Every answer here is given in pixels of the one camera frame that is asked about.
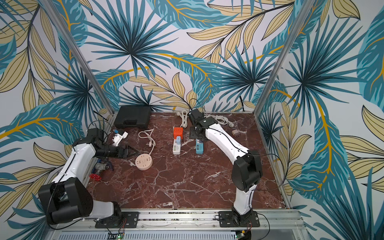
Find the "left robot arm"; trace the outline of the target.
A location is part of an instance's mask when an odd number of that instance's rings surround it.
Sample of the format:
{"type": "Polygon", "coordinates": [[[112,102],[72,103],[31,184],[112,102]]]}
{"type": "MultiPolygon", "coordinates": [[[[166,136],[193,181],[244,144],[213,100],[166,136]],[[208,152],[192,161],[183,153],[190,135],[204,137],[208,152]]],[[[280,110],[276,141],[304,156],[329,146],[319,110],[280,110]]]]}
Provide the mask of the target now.
{"type": "Polygon", "coordinates": [[[122,227],[125,218],[119,204],[96,201],[86,188],[96,159],[126,159],[138,154],[130,146],[119,146],[127,132],[115,130],[114,134],[112,144],[108,144],[103,130],[88,130],[86,137],[75,140],[71,155],[58,175],[40,187],[38,196],[51,229],[56,230],[58,224],[69,227],[83,220],[94,220],[96,228],[122,227]]]}

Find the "white power strip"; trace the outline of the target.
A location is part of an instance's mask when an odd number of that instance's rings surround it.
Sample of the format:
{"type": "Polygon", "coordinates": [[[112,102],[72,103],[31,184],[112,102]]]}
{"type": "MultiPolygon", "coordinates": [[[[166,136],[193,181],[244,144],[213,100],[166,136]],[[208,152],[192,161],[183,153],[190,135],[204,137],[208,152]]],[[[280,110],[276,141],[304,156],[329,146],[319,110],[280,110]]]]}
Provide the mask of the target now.
{"type": "Polygon", "coordinates": [[[181,154],[181,145],[177,145],[176,139],[174,139],[174,142],[173,142],[173,154],[174,155],[180,155],[181,154]]]}

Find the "red plug adapter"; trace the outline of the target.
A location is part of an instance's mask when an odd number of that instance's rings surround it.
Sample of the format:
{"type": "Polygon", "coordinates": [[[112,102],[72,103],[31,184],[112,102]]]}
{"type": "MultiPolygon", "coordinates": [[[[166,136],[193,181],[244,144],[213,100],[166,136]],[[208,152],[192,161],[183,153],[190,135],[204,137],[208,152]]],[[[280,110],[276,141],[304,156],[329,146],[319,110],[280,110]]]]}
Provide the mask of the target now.
{"type": "Polygon", "coordinates": [[[174,132],[173,132],[174,139],[177,139],[177,137],[180,137],[182,140],[183,134],[184,134],[184,128],[183,127],[174,127],[174,132]]]}

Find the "teal power strip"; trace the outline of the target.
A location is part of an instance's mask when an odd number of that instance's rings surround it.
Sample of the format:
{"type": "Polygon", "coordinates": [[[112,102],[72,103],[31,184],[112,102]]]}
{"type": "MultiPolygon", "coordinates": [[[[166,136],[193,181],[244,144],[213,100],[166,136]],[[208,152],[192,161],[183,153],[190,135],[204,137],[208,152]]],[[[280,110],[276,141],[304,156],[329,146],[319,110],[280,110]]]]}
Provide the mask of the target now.
{"type": "Polygon", "coordinates": [[[204,153],[204,143],[201,140],[196,139],[196,154],[202,155],[203,153],[204,153]]]}

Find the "round pink power socket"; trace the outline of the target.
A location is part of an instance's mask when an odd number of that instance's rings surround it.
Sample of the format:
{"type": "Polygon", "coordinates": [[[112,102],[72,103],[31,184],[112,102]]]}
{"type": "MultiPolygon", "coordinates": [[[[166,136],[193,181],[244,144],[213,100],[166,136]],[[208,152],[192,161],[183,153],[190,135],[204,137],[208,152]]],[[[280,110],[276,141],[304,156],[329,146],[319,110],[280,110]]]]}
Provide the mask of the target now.
{"type": "Polygon", "coordinates": [[[141,170],[146,171],[153,165],[153,159],[149,154],[141,154],[135,160],[135,166],[141,170]]]}

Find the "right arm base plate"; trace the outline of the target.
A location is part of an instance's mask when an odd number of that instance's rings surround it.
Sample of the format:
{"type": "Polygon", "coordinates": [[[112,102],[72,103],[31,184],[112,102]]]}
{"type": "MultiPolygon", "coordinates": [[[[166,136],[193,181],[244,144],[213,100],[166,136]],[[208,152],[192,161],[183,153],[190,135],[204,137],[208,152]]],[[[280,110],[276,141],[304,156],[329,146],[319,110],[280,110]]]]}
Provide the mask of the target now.
{"type": "Polygon", "coordinates": [[[236,211],[220,211],[216,217],[221,228],[245,228],[260,227],[258,213],[250,210],[245,215],[239,215],[236,211]]]}

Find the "pink plug adapter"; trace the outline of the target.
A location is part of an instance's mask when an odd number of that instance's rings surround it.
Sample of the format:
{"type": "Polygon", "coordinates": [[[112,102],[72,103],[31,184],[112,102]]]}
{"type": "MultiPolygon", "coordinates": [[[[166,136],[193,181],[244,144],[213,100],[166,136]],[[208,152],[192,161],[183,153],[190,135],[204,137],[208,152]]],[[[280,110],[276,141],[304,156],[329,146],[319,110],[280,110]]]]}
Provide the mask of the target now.
{"type": "Polygon", "coordinates": [[[232,130],[232,135],[234,137],[238,137],[240,134],[241,134],[241,132],[239,130],[232,130]]]}

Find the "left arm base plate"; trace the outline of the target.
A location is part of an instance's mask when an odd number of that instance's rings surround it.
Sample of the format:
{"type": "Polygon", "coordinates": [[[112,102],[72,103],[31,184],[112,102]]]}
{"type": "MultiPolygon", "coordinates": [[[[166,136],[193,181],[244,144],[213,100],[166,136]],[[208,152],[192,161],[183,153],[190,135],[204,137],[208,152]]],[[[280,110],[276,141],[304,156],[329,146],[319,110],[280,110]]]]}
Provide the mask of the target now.
{"type": "Polygon", "coordinates": [[[96,221],[96,229],[135,229],[139,220],[139,212],[122,212],[119,216],[111,216],[96,221]]]}

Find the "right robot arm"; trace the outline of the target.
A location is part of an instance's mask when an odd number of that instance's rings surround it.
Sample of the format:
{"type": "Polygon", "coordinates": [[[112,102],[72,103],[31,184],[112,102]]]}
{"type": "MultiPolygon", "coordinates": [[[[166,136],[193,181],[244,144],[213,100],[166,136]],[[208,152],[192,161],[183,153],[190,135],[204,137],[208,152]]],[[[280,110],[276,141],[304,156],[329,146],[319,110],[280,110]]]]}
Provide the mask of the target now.
{"type": "Polygon", "coordinates": [[[236,186],[236,197],[232,207],[232,221],[236,226],[251,223],[254,215],[252,198],[257,184],[263,176],[261,156],[231,137],[212,117],[205,117],[198,109],[188,113],[192,123],[190,137],[213,142],[233,164],[232,182],[236,186]]]}

